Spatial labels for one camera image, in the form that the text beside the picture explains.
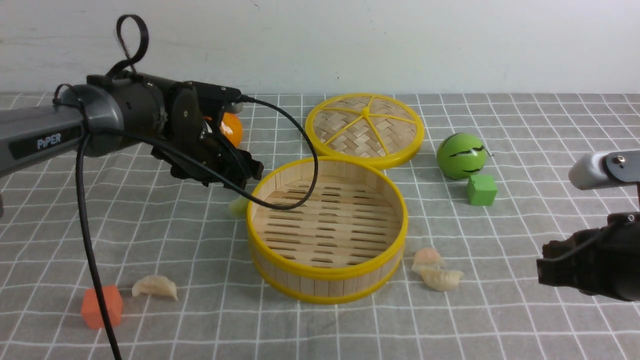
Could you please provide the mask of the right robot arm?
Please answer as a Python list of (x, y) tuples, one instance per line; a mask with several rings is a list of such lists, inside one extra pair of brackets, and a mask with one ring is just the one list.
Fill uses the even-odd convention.
[(586, 228), (542, 246), (538, 283), (576, 289), (586, 296), (640, 300), (638, 212), (612, 213), (601, 228)]

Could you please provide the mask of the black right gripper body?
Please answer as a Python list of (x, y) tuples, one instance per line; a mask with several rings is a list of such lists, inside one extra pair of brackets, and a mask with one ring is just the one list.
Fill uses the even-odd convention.
[(621, 296), (617, 263), (620, 256), (610, 249), (614, 235), (626, 223), (621, 219), (602, 228), (580, 230), (562, 241), (542, 246), (535, 261), (540, 285), (576, 289), (588, 296)]

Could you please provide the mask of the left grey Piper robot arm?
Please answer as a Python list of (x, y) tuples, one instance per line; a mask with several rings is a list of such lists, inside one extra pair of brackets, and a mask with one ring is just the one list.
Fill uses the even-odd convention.
[(227, 179), (244, 189), (260, 180), (264, 166), (233, 145), (222, 132), (225, 114), (242, 110), (236, 88), (197, 81), (177, 81), (122, 71), (114, 79), (90, 75), (85, 84), (57, 93), (51, 105), (2, 110), (0, 171), (7, 176), (70, 150), (77, 150), (89, 130), (85, 155), (104, 157), (140, 143), (157, 143), (154, 158), (170, 166), (180, 180), (202, 185)]

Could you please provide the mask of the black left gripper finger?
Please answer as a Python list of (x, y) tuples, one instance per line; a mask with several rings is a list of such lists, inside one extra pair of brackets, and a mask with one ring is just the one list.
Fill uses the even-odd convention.
[(239, 150), (238, 153), (240, 153), (240, 165), (247, 179), (262, 180), (265, 170), (263, 163), (254, 159), (251, 153), (246, 150)]

